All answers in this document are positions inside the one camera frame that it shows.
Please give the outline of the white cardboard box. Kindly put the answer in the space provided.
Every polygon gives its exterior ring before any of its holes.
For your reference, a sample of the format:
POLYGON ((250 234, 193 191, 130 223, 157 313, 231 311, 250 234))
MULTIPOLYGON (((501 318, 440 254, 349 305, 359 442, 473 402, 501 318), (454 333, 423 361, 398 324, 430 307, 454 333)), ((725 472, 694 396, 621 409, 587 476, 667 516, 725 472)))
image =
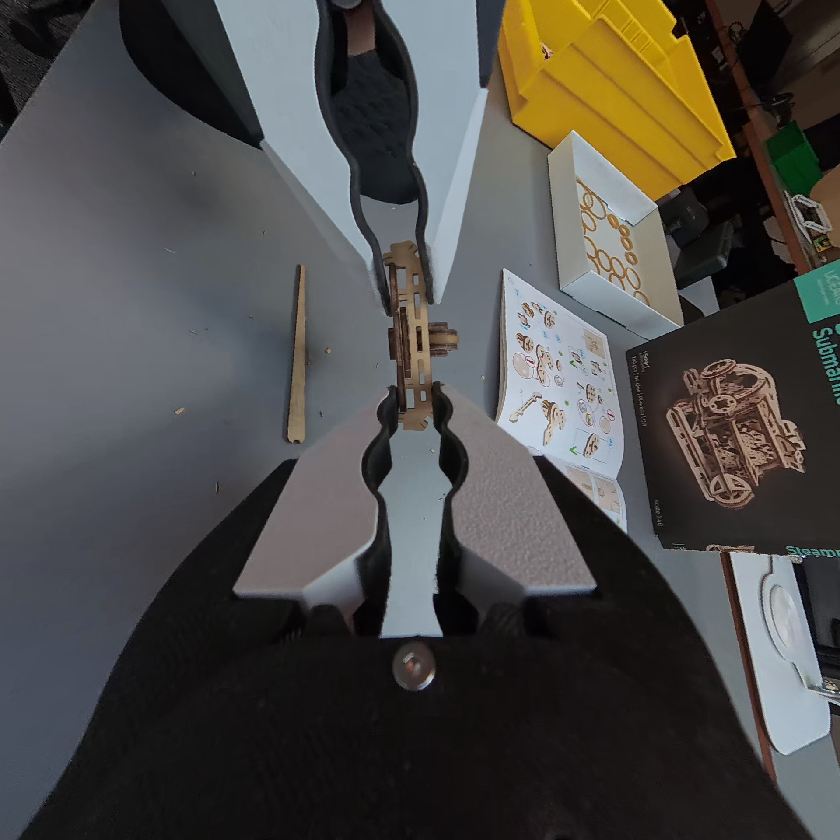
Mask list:
POLYGON ((547 162, 559 288, 646 340, 682 327, 655 202, 575 131, 547 162))

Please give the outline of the green plastic bin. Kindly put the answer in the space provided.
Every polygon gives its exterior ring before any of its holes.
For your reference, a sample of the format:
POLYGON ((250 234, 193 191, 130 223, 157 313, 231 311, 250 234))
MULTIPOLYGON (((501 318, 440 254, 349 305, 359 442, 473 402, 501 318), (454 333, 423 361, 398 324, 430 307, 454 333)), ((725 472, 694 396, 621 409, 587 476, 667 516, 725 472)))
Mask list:
POLYGON ((797 122, 789 122, 764 144, 786 191, 809 197, 813 187, 823 178, 823 172, 811 143, 797 122))

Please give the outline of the thin wooden stick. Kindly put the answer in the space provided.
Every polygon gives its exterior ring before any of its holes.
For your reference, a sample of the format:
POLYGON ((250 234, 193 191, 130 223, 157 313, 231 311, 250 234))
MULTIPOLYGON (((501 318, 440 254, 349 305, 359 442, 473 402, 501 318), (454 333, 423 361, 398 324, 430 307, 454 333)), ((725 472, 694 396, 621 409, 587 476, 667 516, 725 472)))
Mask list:
POLYGON ((302 444, 306 438, 306 287, 306 267, 299 265, 297 267, 297 296, 287 411, 287 440, 294 445, 302 444))

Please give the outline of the document stand with white base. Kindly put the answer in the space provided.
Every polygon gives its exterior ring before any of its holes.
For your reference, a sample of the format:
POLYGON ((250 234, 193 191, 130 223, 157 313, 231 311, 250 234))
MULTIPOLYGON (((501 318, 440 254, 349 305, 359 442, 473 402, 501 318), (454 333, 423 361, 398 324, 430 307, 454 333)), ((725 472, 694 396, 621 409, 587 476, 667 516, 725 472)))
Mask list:
POLYGON ((789 755, 830 732, 838 680, 823 676, 794 565, 785 556, 730 553, 763 722, 789 755))

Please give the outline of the white plastic linkage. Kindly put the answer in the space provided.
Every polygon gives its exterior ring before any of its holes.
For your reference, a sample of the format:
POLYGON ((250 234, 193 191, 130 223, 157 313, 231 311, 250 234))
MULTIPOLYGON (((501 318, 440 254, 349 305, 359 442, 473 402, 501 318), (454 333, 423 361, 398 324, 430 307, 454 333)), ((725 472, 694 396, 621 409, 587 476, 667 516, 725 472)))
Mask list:
POLYGON ((784 199, 791 213, 793 224, 810 241, 829 239, 833 225, 825 208, 819 202, 803 194, 784 193, 784 199))

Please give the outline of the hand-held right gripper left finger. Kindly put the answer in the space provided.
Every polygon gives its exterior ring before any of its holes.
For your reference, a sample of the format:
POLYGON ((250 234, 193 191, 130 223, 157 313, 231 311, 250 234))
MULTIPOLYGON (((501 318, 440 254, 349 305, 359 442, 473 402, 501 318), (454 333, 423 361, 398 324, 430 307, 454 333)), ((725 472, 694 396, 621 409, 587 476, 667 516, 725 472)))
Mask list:
POLYGON ((380 486, 392 468, 394 387, 295 462, 234 584, 240 598, 386 597, 391 548, 380 486))

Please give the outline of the open instruction booklet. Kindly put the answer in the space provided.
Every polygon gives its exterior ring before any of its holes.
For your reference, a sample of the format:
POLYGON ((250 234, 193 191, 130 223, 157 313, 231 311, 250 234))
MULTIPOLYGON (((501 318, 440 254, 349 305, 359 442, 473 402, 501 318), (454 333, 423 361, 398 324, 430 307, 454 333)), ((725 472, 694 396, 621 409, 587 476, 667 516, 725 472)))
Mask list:
POLYGON ((628 531, 625 435, 603 332, 504 269, 497 424, 628 531))

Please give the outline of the black model kit box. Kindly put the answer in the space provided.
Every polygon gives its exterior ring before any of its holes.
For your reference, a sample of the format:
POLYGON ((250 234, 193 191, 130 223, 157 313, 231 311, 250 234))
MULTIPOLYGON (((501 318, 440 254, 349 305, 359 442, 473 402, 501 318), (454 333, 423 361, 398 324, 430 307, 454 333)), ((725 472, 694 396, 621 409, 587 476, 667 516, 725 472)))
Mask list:
POLYGON ((839 554, 839 269, 626 352, 665 550, 839 554))

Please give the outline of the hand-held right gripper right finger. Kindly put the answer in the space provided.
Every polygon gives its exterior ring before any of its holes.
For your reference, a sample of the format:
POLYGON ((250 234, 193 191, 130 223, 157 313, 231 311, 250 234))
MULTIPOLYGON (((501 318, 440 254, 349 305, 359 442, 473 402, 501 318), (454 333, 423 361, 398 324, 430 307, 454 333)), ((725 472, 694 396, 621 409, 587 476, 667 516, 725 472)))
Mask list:
POLYGON ((592 592, 595 579, 534 457, 450 385, 434 384, 439 466, 451 483, 437 593, 529 599, 592 592))

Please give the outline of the wooden model assembly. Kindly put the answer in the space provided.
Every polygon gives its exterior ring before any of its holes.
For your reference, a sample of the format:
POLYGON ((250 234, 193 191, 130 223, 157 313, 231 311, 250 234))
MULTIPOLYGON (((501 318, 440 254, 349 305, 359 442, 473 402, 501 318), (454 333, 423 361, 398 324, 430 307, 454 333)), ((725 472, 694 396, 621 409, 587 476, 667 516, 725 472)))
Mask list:
POLYGON ((394 243, 384 254, 390 281, 389 352, 396 367, 400 424, 421 432, 433 414, 432 359, 457 350, 459 336, 446 322, 431 322, 424 271, 414 242, 394 243))

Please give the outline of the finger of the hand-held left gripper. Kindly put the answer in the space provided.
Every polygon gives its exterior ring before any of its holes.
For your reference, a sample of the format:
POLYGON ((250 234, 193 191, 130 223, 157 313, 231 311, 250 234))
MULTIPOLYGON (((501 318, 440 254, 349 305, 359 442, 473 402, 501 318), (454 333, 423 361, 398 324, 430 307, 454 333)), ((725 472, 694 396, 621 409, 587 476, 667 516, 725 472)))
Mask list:
POLYGON ((474 169, 487 90, 480 85, 474 1, 384 1, 404 47, 415 119, 412 159, 422 181, 417 245, 430 299, 452 270, 474 169))
POLYGON ((359 168, 349 161, 331 106, 333 32, 326 2, 216 2, 263 133, 261 146, 301 208, 352 277, 383 309, 389 280, 361 210, 359 168))

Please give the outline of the yellow plastic bin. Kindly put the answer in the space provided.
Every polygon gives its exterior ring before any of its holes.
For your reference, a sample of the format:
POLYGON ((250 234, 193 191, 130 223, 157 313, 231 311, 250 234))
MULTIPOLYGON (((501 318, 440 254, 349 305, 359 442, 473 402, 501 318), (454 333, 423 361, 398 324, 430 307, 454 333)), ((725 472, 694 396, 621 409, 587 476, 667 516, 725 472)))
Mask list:
POLYGON ((729 161, 728 131, 675 26, 659 1, 508 1, 498 55, 512 123, 552 150, 577 132, 652 200, 729 161))

